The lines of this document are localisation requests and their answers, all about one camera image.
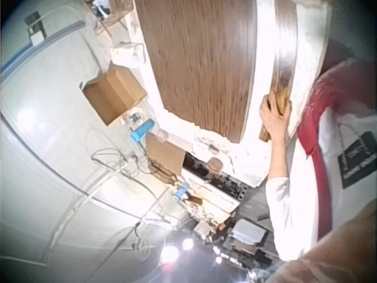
white sleeve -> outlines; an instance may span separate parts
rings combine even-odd
[[[292,225],[292,208],[289,193],[289,178],[276,177],[266,183],[266,198],[275,238],[275,247],[280,259],[295,260],[300,256],[300,243]]]

fluorescent light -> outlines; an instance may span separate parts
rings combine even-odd
[[[161,252],[160,261],[162,264],[172,264],[179,257],[179,250],[175,246],[166,246]]]
[[[220,255],[220,249],[216,246],[213,247],[213,251],[216,255]]]
[[[185,251],[189,251],[194,248],[194,241],[192,239],[186,239],[183,241],[182,247]]]

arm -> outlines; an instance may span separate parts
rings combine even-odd
[[[269,180],[276,177],[288,177],[288,168],[286,162],[286,141],[285,136],[288,127],[290,103],[285,109],[283,115],[279,114],[274,94],[265,96],[260,106],[260,117],[263,125],[271,135],[272,153],[269,170]]]
[[[266,199],[270,209],[274,230],[275,247],[284,261],[294,260],[300,254],[300,246],[295,240],[290,207],[289,178],[286,163],[286,130],[290,114],[290,104],[284,115],[277,110],[276,99],[272,94],[270,103],[265,96],[260,106],[260,116],[271,135],[272,153],[269,177],[266,183]]]

white shirt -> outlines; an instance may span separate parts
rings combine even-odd
[[[323,153],[332,196],[333,229],[352,219],[368,202],[376,198],[376,172],[358,181],[354,186],[342,188],[338,156],[342,154],[338,122],[351,124],[360,134],[372,131],[376,138],[377,116],[357,118],[352,114],[338,117],[328,108],[321,116],[319,146]],[[342,127],[344,147],[348,148],[357,135]],[[312,158],[294,137],[287,149],[290,178],[272,178],[266,183],[266,198],[274,229],[275,246],[284,261],[297,259],[317,243],[318,193]]]

ceiling light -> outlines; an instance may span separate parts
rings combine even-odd
[[[228,255],[226,255],[226,254],[221,254],[220,255],[222,258],[226,258],[226,259],[229,259],[229,256]]]
[[[23,109],[18,113],[17,122],[21,126],[21,129],[27,133],[33,130],[35,121],[36,117],[33,109]]]
[[[185,251],[189,251],[194,248],[194,241],[192,239],[186,239],[183,241],[182,247]]]
[[[216,246],[213,247],[213,251],[216,255],[220,255],[220,249]]]
[[[179,250],[175,246],[166,246],[161,252],[160,261],[162,264],[172,264],[179,257]]]

